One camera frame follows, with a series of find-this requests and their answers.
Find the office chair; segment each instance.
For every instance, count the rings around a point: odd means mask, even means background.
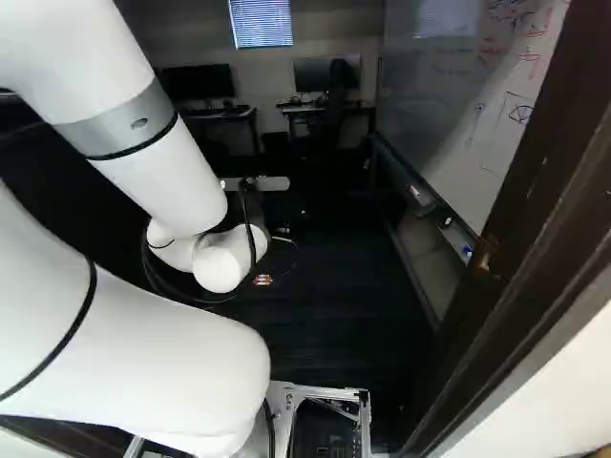
[[[326,156],[337,148],[350,78],[351,68],[346,60],[333,59],[329,66],[326,109],[306,120],[308,135],[298,138],[294,144],[298,156]]]

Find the silver band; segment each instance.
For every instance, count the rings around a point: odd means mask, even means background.
[[[157,79],[112,110],[53,127],[86,157],[113,155],[150,142],[172,122],[175,109]]]

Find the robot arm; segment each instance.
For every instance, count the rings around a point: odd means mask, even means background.
[[[0,62],[0,86],[151,215],[153,253],[209,291],[238,286],[250,270],[245,226],[200,239],[227,199],[111,0],[3,2]],[[251,229],[258,260],[268,239]],[[177,243],[157,249],[160,232]]]
[[[199,237],[227,200],[112,0],[2,2],[0,86],[153,217],[150,244],[182,240],[181,270],[193,260],[218,292],[246,275],[243,226]],[[95,267],[3,186],[0,214],[0,413],[122,427],[198,456],[243,444],[269,381],[254,331]]]

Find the computer monitor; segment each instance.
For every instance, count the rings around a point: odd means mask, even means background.
[[[159,81],[175,101],[236,95],[229,64],[163,69],[159,72]]]
[[[352,70],[347,81],[349,89],[358,89],[361,80],[361,55],[346,54],[329,57],[304,57],[293,61],[295,90],[298,93],[321,93],[329,86],[329,69],[333,59],[344,59]]]

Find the door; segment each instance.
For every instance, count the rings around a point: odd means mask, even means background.
[[[443,345],[403,417],[404,452],[446,437],[608,262],[610,51],[611,3],[573,0]]]

